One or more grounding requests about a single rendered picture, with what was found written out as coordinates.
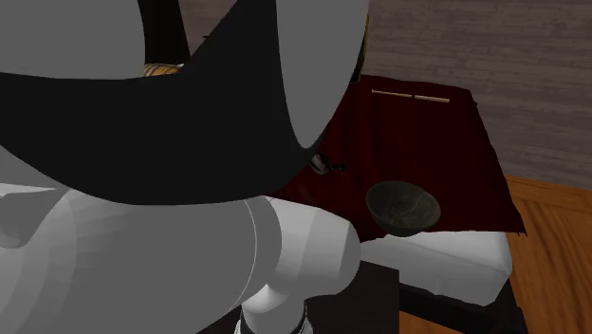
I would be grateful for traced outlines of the small black and silver object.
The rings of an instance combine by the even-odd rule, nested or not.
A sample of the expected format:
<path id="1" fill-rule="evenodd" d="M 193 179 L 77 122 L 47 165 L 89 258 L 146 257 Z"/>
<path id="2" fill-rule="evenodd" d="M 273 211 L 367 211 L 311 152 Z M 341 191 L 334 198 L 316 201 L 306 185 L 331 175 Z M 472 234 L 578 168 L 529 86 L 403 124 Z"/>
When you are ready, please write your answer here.
<path id="1" fill-rule="evenodd" d="M 317 153 L 308 163 L 308 166 L 317 175 L 328 175 L 332 172 L 339 171 L 342 173 L 345 170 L 345 165 L 342 163 L 332 164 L 328 157 L 322 152 Z"/>

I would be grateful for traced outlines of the dark green bowl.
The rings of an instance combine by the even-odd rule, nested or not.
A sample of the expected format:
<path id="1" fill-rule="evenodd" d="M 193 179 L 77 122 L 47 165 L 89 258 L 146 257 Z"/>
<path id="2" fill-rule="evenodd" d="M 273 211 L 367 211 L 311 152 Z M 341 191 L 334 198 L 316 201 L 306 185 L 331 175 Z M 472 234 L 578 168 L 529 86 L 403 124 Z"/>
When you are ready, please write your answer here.
<path id="1" fill-rule="evenodd" d="M 383 181 L 369 188 L 365 202 L 375 223 L 386 233 L 409 237 L 431 228 L 441 216 L 436 198 L 415 184 Z"/>

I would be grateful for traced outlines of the bed with dark red blanket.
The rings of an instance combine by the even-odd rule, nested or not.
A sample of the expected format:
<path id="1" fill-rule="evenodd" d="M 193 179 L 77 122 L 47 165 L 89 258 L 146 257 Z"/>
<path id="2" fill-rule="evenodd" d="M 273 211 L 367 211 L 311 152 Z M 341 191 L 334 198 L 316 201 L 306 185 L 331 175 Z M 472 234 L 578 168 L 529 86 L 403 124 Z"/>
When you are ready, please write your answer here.
<path id="1" fill-rule="evenodd" d="M 403 311 L 465 334 L 528 334 L 509 281 L 508 234 L 525 226 L 470 91 L 364 75 L 348 87 L 320 150 L 345 170 L 321 176 L 306 167 L 278 197 L 350 220 L 363 259 L 398 272 Z M 384 232 L 365 196 L 389 180 L 433 195 L 439 221 L 409 237 Z"/>

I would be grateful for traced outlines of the tan striped round object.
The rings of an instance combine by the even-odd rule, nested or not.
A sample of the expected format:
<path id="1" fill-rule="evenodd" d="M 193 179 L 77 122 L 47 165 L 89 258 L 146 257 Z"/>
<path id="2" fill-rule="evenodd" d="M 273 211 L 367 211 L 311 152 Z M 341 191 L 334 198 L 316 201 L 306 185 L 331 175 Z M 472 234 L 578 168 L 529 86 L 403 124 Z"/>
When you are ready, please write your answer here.
<path id="1" fill-rule="evenodd" d="M 176 74 L 183 65 L 147 64 L 144 66 L 143 76 L 161 76 Z"/>

